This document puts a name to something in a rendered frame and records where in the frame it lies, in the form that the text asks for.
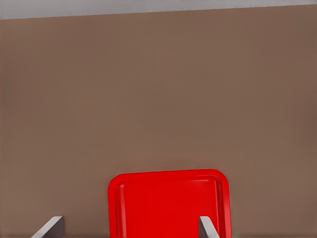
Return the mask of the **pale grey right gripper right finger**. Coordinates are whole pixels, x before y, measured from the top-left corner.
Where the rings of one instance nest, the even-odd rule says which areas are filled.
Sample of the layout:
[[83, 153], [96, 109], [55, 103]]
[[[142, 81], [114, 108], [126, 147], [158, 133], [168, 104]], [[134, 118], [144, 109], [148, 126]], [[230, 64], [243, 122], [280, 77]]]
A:
[[199, 217], [199, 238], [220, 238], [208, 216]]

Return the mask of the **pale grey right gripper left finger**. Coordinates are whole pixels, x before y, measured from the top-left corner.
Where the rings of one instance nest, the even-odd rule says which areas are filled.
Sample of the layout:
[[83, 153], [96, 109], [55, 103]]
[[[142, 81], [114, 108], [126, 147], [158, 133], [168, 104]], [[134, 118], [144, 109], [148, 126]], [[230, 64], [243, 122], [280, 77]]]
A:
[[54, 216], [44, 224], [31, 238], [65, 238], [65, 219]]

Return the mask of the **red rectangular tray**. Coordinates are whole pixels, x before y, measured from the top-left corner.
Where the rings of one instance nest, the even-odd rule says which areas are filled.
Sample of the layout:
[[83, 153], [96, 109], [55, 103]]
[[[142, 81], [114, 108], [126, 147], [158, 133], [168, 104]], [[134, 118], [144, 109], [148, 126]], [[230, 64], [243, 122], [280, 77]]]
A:
[[218, 170], [120, 174], [107, 196], [110, 238], [199, 238], [201, 217], [232, 238], [229, 184]]

